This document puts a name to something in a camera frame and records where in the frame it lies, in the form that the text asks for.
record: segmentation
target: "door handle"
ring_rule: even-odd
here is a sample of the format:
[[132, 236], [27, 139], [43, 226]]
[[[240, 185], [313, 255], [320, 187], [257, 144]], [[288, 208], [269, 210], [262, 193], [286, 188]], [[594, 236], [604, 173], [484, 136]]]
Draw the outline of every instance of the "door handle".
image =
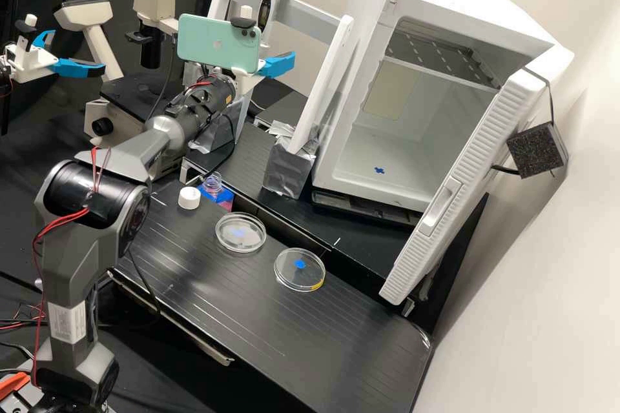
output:
[[452, 176], [448, 176], [446, 182], [439, 188], [437, 195], [418, 223], [418, 231], [425, 236], [430, 236], [433, 233], [439, 220], [450, 206], [450, 203], [454, 200], [454, 197], [457, 195], [462, 185], [461, 182], [457, 181]]

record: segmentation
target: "petri dish lid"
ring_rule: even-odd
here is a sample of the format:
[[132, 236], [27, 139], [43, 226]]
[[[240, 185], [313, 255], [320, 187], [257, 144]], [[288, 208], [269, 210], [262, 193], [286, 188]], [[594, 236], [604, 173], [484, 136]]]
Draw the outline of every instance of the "petri dish lid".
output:
[[215, 225], [220, 243], [233, 252], [249, 253], [258, 250], [267, 239], [265, 225], [246, 213], [228, 213]]
[[297, 292], [312, 292], [323, 285], [325, 266], [321, 259], [304, 248], [287, 248], [273, 264], [276, 278]]

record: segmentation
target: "white cap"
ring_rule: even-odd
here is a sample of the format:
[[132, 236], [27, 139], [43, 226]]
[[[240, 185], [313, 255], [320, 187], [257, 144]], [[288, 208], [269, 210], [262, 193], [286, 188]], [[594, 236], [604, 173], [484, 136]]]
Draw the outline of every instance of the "white cap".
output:
[[239, 16], [246, 19], [252, 19], [252, 7], [249, 5], [242, 5]]
[[200, 205], [200, 191], [196, 187], [183, 187], [179, 192], [179, 207], [195, 210]]
[[26, 19], [24, 20], [24, 23], [26, 23], [28, 26], [35, 27], [37, 25], [37, 17], [33, 14], [28, 13], [26, 15]]

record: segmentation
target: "sticker label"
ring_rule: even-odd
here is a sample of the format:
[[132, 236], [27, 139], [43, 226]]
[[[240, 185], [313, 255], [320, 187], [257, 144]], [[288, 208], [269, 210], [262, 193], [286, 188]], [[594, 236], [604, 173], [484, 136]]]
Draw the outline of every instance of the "sticker label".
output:
[[86, 336], [86, 303], [65, 308], [53, 303], [47, 304], [50, 332], [54, 339], [74, 344]]

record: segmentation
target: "mint green iphone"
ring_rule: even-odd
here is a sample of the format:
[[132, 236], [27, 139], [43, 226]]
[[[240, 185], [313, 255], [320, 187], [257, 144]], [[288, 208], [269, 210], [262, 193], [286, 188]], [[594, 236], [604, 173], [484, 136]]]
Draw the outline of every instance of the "mint green iphone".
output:
[[242, 29], [228, 21], [182, 14], [176, 53], [179, 58], [225, 69], [241, 68], [248, 74], [258, 68], [260, 29]]

